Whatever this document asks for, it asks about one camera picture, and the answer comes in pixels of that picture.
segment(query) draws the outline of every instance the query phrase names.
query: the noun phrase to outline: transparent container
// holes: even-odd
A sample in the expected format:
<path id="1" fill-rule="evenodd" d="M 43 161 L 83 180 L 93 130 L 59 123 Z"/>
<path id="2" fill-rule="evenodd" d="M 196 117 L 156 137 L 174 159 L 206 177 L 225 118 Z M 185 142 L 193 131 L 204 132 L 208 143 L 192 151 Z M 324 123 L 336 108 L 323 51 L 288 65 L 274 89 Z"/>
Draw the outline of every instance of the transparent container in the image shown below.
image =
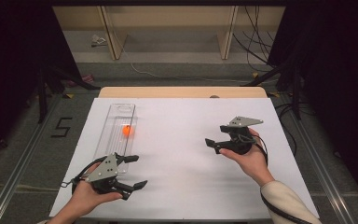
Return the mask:
<path id="1" fill-rule="evenodd" d="M 130 156 L 137 119 L 135 105 L 110 105 L 94 160 L 114 153 Z M 126 173 L 128 168 L 129 164 L 122 162 L 118 172 Z"/>

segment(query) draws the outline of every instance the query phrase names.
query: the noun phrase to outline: human hand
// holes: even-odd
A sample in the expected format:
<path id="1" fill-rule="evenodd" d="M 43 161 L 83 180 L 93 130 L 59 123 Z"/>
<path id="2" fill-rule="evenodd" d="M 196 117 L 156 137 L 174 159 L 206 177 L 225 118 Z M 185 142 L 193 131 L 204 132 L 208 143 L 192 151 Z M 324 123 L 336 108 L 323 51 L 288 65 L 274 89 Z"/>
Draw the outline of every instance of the human hand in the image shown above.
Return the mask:
<path id="1" fill-rule="evenodd" d="M 262 146 L 260 139 L 258 138 L 258 132 L 253 129 L 249 129 L 249 132 L 251 135 L 256 136 L 255 139 L 257 144 Z M 260 187 L 274 180 L 274 177 L 267 167 L 263 152 L 261 152 L 256 145 L 252 145 L 251 149 L 244 155 L 237 154 L 236 152 L 225 148 L 220 149 L 219 152 L 225 157 L 234 160 Z"/>
<path id="2" fill-rule="evenodd" d="M 100 163 L 93 164 L 87 171 L 92 173 Z M 86 181 L 79 181 L 69 202 L 48 224 L 73 223 L 79 217 L 85 216 L 101 203 L 112 202 L 121 199 L 122 195 L 117 192 L 98 194 L 92 185 Z"/>

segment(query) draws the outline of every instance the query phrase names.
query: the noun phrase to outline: white table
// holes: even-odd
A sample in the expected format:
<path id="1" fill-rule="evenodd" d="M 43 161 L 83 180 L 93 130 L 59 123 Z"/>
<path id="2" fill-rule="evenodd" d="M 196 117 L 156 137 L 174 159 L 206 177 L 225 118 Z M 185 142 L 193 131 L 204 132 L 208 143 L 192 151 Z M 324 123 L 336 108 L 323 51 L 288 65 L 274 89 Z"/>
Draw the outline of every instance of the white table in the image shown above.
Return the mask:
<path id="1" fill-rule="evenodd" d="M 257 184 L 234 161 L 205 145 L 205 138 L 227 141 L 229 136 L 219 126 L 236 116 L 264 120 L 252 128 L 267 145 L 270 171 L 318 215 L 268 98 L 97 98 L 64 181 L 92 161 L 111 104 L 135 104 L 138 116 L 132 154 L 140 159 L 130 163 L 129 171 L 118 179 L 126 184 L 148 183 L 127 201 L 102 204 L 86 217 L 118 221 L 269 218 Z M 70 197 L 71 188 L 60 189 L 50 215 Z"/>

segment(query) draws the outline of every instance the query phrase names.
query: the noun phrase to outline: metal rail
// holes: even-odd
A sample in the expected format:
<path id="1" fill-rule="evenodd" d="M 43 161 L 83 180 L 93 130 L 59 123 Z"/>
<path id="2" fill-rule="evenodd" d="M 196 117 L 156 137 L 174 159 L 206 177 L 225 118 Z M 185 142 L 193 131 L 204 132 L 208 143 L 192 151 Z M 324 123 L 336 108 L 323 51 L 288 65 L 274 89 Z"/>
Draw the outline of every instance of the metal rail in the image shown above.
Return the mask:
<path id="1" fill-rule="evenodd" d="M 14 194 L 14 191 L 16 190 L 16 187 L 20 182 L 20 179 L 22 178 L 22 175 L 24 174 L 29 161 L 34 155 L 35 149 L 39 143 L 40 137 L 46 127 L 46 124 L 48 123 L 48 120 L 51 117 L 51 114 L 54 111 L 54 108 L 57 106 L 59 101 L 60 101 L 60 97 L 58 95 L 55 95 L 50 104 L 51 108 L 48 111 L 44 121 L 42 123 L 37 124 L 34 133 L 30 141 L 28 142 L 27 147 L 24 149 L 23 153 L 21 154 L 19 162 L 17 163 L 8 181 L 2 188 L 2 191 L 0 192 L 0 219 L 2 215 L 5 213 L 5 210 L 7 209 L 7 206 Z"/>
<path id="2" fill-rule="evenodd" d="M 283 95 L 282 99 L 284 103 L 290 103 L 290 100 L 286 95 Z M 322 162 L 321 157 L 319 156 L 315 146 L 312 144 L 310 136 L 308 135 L 308 132 L 306 131 L 302 121 L 298 120 L 294 113 L 291 112 L 290 115 L 296 125 L 297 131 L 300 134 L 301 139 L 305 143 L 306 150 L 310 156 L 310 163 L 315 169 L 316 175 L 318 176 L 319 181 L 324 188 L 326 196 L 329 199 L 334 211 L 336 212 L 339 222 L 345 224 L 355 223 L 351 212 L 349 211 L 348 206 L 345 203 L 345 200 L 339 193 L 337 186 L 334 184 L 333 179 L 326 170 L 324 163 Z"/>

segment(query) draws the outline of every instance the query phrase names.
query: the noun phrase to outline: wrist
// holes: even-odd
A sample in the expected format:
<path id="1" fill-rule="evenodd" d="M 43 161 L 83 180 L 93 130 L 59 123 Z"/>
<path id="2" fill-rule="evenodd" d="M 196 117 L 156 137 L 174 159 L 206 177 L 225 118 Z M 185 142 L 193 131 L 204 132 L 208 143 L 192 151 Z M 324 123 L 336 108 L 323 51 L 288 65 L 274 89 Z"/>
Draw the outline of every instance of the wrist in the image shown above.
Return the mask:
<path id="1" fill-rule="evenodd" d="M 275 178 L 269 171 L 262 172 L 258 175 L 252 176 L 252 179 L 258 184 L 258 186 L 263 187 L 267 183 L 274 181 Z"/>
<path id="2" fill-rule="evenodd" d="M 68 204 L 51 220 L 48 224 L 72 224 L 80 217 L 76 210 L 68 206 Z"/>

